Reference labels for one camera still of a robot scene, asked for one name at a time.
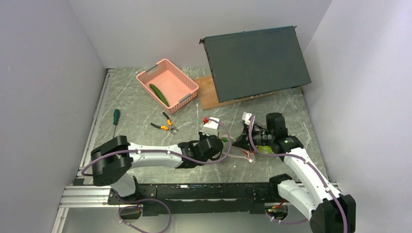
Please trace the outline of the clear zip top bag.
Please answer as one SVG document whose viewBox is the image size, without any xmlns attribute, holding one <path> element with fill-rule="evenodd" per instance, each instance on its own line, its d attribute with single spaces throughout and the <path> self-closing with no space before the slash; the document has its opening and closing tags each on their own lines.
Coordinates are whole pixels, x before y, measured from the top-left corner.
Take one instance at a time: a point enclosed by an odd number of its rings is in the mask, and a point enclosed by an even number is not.
<svg viewBox="0 0 412 233">
<path fill-rule="evenodd" d="M 230 152 L 227 153 L 228 147 L 229 147 L 229 142 L 226 142 L 226 143 L 223 142 L 222 155 L 227 155 L 232 158 L 246 159 L 250 163 L 256 162 L 256 157 L 255 157 L 256 152 L 254 150 L 250 152 L 250 151 L 242 150 L 240 148 L 236 148 L 232 146 Z"/>
</svg>

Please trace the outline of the pink plastic basket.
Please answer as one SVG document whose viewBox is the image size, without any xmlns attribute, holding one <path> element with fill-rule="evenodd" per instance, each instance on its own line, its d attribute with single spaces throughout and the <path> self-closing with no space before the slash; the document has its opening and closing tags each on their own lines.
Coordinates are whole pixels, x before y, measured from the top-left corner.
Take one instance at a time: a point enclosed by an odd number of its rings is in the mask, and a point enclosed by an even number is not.
<svg viewBox="0 0 412 233">
<path fill-rule="evenodd" d="M 198 95 L 199 85 L 168 59 L 162 59 L 152 68 L 140 72 L 136 79 L 170 115 L 176 113 Z M 166 105 L 150 88 L 152 84 L 160 91 L 169 105 Z"/>
</svg>

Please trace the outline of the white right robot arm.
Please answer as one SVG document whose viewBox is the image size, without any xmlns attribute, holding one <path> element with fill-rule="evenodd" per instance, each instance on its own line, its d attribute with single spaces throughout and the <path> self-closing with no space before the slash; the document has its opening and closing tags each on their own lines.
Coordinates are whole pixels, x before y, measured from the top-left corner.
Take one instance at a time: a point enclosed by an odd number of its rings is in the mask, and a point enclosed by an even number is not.
<svg viewBox="0 0 412 233">
<path fill-rule="evenodd" d="M 243 150 L 263 152 L 258 146 L 269 146 L 269 157 L 278 157 L 297 175 L 300 187 L 291 176 L 281 174 L 269 179 L 268 196 L 273 201 L 287 200 L 309 222 L 313 233 L 353 233 L 356 230 L 356 202 L 343 195 L 320 172 L 304 145 L 289 135 L 281 113 L 266 115 L 266 127 L 255 123 L 255 115 L 243 113 L 242 134 L 231 144 Z"/>
</svg>

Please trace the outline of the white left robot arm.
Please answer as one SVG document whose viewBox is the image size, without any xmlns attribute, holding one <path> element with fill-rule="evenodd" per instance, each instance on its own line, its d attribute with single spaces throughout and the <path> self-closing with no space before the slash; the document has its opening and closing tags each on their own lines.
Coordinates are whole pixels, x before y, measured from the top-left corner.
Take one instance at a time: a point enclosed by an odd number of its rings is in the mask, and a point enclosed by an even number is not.
<svg viewBox="0 0 412 233">
<path fill-rule="evenodd" d="M 85 170 L 92 169 L 95 186 L 110 186 L 126 203 L 132 204 L 139 199 L 140 191 L 136 177 L 127 173 L 130 169 L 195 168 L 219 160 L 222 151 L 223 142 L 215 135 L 160 147 L 131 143 L 126 136 L 120 135 L 96 147 Z"/>
</svg>

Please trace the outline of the fake green cucumber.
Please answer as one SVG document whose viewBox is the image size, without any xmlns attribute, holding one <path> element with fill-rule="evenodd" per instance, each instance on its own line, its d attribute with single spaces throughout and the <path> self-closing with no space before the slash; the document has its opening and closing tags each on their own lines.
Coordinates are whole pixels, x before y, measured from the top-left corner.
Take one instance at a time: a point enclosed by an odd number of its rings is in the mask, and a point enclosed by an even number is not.
<svg viewBox="0 0 412 233">
<path fill-rule="evenodd" d="M 155 94 L 155 96 L 166 106 L 169 107 L 169 103 L 165 96 L 162 94 L 162 92 L 159 90 L 159 88 L 154 85 L 154 84 L 149 84 L 149 88 L 152 90 L 152 92 Z"/>
</svg>

